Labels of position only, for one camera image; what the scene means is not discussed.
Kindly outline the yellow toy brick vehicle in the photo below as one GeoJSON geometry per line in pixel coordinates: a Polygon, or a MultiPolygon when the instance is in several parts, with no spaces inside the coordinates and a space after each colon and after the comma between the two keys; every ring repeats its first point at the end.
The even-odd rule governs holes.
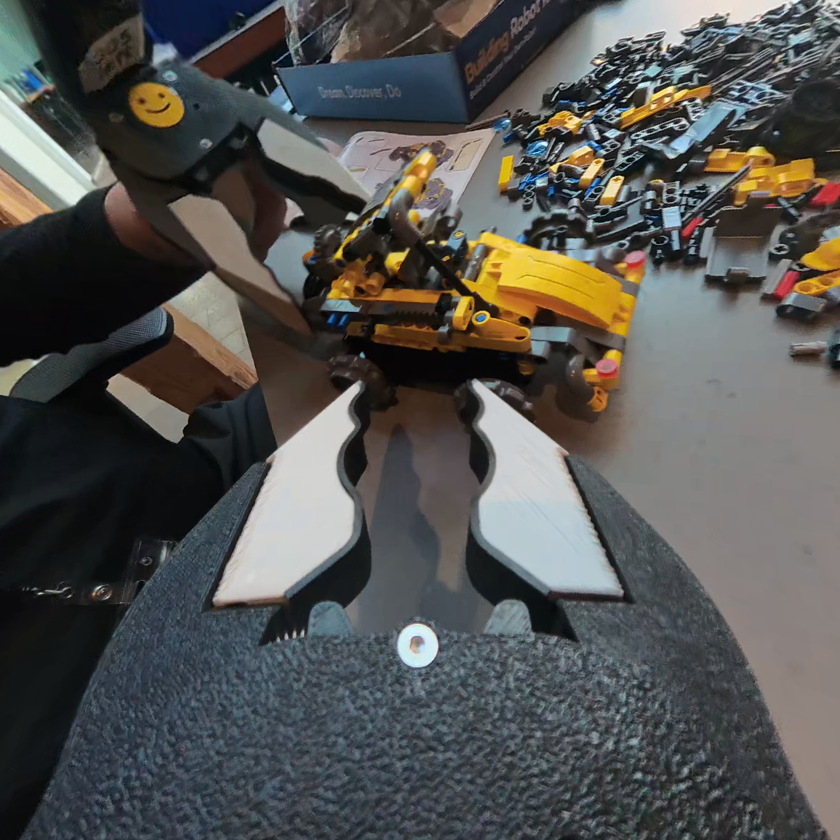
{"type": "Polygon", "coordinates": [[[395,400],[397,384],[480,377],[528,402],[544,366],[556,402],[594,422],[618,387],[646,256],[622,247],[557,250],[565,215],[544,218],[524,241],[489,228],[469,238],[450,205],[422,217],[415,204],[436,168],[422,149],[352,223],[328,283],[307,271],[304,312],[335,336],[331,381],[355,381],[395,400]]]}

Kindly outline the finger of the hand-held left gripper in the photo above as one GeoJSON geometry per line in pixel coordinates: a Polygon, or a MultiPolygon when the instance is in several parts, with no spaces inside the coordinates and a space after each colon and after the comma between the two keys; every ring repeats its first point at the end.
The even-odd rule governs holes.
{"type": "Polygon", "coordinates": [[[298,304],[252,248],[257,202],[245,173],[223,173],[208,195],[189,193],[182,185],[158,182],[137,172],[122,172],[121,182],[156,234],[289,333],[301,340],[312,337],[298,304]]]}
{"type": "Polygon", "coordinates": [[[268,182],[300,208],[310,228],[340,225],[369,204],[362,184],[295,122],[288,127],[263,119],[256,140],[268,182]]]}

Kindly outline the person's left forearm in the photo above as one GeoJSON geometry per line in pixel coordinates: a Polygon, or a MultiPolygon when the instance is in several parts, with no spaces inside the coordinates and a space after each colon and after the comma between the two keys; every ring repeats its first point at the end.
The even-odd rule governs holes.
{"type": "Polygon", "coordinates": [[[104,211],[109,188],[2,232],[3,367],[103,341],[204,276],[122,245],[104,211]]]}

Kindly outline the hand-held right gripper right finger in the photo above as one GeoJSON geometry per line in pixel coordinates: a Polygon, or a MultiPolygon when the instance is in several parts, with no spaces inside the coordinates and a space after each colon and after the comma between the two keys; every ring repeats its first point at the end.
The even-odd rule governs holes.
{"type": "Polygon", "coordinates": [[[501,382],[465,384],[469,507],[465,563],[493,615],[524,629],[573,635],[566,602],[617,604],[626,588],[574,476],[568,450],[530,419],[501,382]]]}

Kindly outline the blue and green panel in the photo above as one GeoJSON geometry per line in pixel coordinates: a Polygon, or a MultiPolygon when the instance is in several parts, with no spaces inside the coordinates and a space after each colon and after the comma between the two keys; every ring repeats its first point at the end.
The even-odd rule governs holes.
{"type": "Polygon", "coordinates": [[[192,56],[244,27],[272,1],[142,1],[145,26],[161,44],[192,56]]]}

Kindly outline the person's left hand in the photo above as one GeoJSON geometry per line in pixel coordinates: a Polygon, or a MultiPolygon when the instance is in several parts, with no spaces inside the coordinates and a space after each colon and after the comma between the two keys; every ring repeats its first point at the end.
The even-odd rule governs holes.
{"type": "MultiPolygon", "coordinates": [[[[263,180],[254,159],[242,163],[239,170],[255,205],[255,222],[249,237],[251,252],[260,261],[265,261],[270,248],[286,229],[287,199],[263,180]]],[[[192,255],[152,228],[139,214],[122,183],[116,182],[108,189],[103,206],[113,233],[125,247],[169,266],[200,266],[192,255]]]]}

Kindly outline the black office chair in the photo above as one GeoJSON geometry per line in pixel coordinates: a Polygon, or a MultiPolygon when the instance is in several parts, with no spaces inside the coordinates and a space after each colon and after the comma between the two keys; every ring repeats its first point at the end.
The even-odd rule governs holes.
{"type": "Polygon", "coordinates": [[[104,341],[48,354],[13,385],[10,396],[46,404],[68,394],[105,387],[113,376],[163,349],[174,330],[172,315],[157,308],[115,330],[104,341]]]}

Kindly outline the brown wooden beam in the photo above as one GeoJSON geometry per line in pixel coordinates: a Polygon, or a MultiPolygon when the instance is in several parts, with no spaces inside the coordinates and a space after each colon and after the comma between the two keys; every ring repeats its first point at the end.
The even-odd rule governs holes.
{"type": "MultiPolygon", "coordinates": [[[[2,232],[17,226],[2,225],[2,232]]],[[[158,308],[172,315],[175,324],[173,337],[163,349],[131,365],[121,374],[184,413],[190,413],[206,403],[237,397],[256,383],[255,373],[206,330],[173,309],[169,302],[158,308]]],[[[92,402],[99,399],[107,388],[108,383],[105,387],[75,392],[49,403],[92,402]]]]}

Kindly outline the dark blue cardboard kit box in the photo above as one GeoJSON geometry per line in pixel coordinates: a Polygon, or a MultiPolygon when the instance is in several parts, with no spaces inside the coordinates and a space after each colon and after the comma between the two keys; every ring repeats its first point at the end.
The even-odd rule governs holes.
{"type": "Polygon", "coordinates": [[[592,7],[592,2],[446,2],[428,35],[444,47],[420,47],[421,33],[389,56],[292,66],[277,73],[302,116],[323,119],[468,123],[592,7]]]}

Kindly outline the open instruction booklet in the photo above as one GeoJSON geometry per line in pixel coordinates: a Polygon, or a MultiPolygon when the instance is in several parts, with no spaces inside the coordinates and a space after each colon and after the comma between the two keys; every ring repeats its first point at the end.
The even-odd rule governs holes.
{"type": "Polygon", "coordinates": [[[415,204],[427,217],[459,202],[493,137],[490,129],[432,135],[363,131],[350,138],[339,160],[374,194],[422,149],[429,149],[435,154],[436,168],[415,204]]]}

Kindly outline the pile of dark brick pieces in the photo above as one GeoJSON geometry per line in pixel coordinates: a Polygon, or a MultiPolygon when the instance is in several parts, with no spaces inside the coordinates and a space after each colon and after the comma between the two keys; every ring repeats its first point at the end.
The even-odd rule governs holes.
{"type": "Polygon", "coordinates": [[[565,215],[557,250],[619,245],[706,282],[760,283],[780,319],[838,309],[838,2],[622,38],[515,111],[501,194],[565,215]],[[523,150],[550,140],[546,155],[523,150]]]}

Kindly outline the person's black jacket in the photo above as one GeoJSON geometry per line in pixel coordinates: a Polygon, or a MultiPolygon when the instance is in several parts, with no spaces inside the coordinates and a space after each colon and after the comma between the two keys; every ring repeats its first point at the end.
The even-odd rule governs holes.
{"type": "Polygon", "coordinates": [[[276,446],[258,385],[195,410],[175,443],[105,392],[2,398],[2,838],[31,819],[116,623],[21,588],[122,581],[138,539],[183,539],[276,446]]]}

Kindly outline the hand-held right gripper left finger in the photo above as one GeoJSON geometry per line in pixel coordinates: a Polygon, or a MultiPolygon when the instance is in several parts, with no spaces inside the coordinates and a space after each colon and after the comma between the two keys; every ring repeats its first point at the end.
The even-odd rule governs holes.
{"type": "Polygon", "coordinates": [[[365,385],[352,384],[268,457],[212,592],[212,612],[269,608],[268,632],[307,632],[371,575],[358,491],[368,460],[365,385]]]}

